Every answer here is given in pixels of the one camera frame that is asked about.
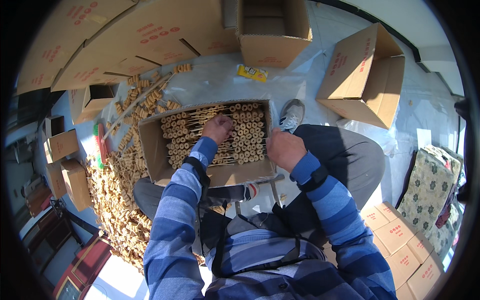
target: open cardboard box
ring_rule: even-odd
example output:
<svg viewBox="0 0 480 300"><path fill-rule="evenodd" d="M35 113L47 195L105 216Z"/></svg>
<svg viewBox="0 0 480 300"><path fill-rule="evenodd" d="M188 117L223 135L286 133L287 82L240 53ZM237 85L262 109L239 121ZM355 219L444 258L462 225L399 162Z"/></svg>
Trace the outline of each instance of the open cardboard box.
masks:
<svg viewBox="0 0 480 300"><path fill-rule="evenodd" d="M91 85L84 89L70 90L68 101L73 124L95 119L114 97L112 88L108 85Z"/></svg>
<svg viewBox="0 0 480 300"><path fill-rule="evenodd" d="M304 0L238 0L237 36L250 67L288 67L312 41Z"/></svg>
<svg viewBox="0 0 480 300"><path fill-rule="evenodd" d="M51 116L45 118L45 132L42 130L42 142L47 158L51 164L62 157L79 150L75 129L64 132L64 117Z"/></svg>
<svg viewBox="0 0 480 300"><path fill-rule="evenodd" d="M138 123L138 130L140 132L145 164L151 181L157 185L166 186L176 171L168 164L167 144L169 140L163 138L163 131L160 128L162 125L160 122L161 118L197 108L213 107L215 105L231 105L241 102L258 102L263 105L266 120L266 135L269 136L272 130L271 115L273 112L268 99L227 100L203 103L200 105L189 105L179 109L169 110L140 121ZM265 160L249 162L243 165L234 164L233 166L214 166L207 168L211 188L272 179L276 176L276 173L276 165L270 161L267 156Z"/></svg>
<svg viewBox="0 0 480 300"><path fill-rule="evenodd" d="M316 100L340 116L389 129L402 90L405 57L376 23L335 46Z"/></svg>

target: blue striped sleeve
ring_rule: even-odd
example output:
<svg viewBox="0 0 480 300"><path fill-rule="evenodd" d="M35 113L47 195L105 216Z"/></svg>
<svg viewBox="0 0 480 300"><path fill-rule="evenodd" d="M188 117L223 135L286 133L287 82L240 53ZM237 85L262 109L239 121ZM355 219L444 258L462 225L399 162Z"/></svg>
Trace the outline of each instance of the blue striped sleeve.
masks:
<svg viewBox="0 0 480 300"><path fill-rule="evenodd" d="M216 143L202 137L190 156L206 169L216 151ZM150 299L203 298L204 282L192 253L195 209L201 194L199 176L190 164L183 164L163 191L144 255Z"/></svg>
<svg viewBox="0 0 480 300"><path fill-rule="evenodd" d="M320 162L308 152L291 173L301 184L311 178ZM395 294L392 272L386 260L373 243L373 234L359 215L357 205L348 189L337 179L327 176L316 190L308 192L322 228L332 250L336 252L338 269L351 276L362 278L374 294Z"/></svg>

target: plastic sheet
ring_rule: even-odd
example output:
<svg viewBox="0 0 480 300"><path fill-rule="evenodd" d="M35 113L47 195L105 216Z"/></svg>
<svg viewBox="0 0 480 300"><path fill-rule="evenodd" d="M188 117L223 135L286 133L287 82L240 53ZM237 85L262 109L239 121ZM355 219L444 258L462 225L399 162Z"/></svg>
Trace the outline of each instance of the plastic sheet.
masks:
<svg viewBox="0 0 480 300"><path fill-rule="evenodd" d="M396 141L396 117L398 115L400 106L396 108L395 116L393 117L392 127L389 130L383 129L374 125L354 121L349 119L341 119L336 122L339 128L344 128L356 133L360 133L369 139L375 141L382 147L385 155L394 154L398 150L398 143Z"/></svg>

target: black wrist strap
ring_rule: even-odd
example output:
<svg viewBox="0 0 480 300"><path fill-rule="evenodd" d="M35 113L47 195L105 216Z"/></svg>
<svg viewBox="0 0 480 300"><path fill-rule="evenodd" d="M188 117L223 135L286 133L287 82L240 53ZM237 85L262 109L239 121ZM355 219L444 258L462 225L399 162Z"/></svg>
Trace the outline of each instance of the black wrist strap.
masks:
<svg viewBox="0 0 480 300"><path fill-rule="evenodd" d="M324 165L321 165L317 170L313 171L310 175L312 178L305 184L298 184L297 186L302 192L311 192L321 186L328 176L328 170Z"/></svg>
<svg viewBox="0 0 480 300"><path fill-rule="evenodd" d="M197 171L198 176L200 177L200 184L202 185L202 196L200 201L205 199L207 196L208 188L210 187L210 178L207 176L207 173L204 171L202 163L195 157L187 156L183 163L191 164L195 171Z"/></svg>

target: floral cushion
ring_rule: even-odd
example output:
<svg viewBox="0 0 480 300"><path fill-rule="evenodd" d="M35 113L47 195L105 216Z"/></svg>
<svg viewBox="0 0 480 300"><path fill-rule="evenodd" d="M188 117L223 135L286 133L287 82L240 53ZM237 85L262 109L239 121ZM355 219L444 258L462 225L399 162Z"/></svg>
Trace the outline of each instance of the floral cushion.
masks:
<svg viewBox="0 0 480 300"><path fill-rule="evenodd" d="M450 217L447 223L442 228L432 226L430 231L425 235L434 247L434 251L443 260L453 245L455 236L462 223L463 215L460 210L460 205L456 197L452 201L452 209L450 210Z"/></svg>
<svg viewBox="0 0 480 300"><path fill-rule="evenodd" d="M427 235L455 180L451 170L425 150L419 150L398 211L415 229Z"/></svg>

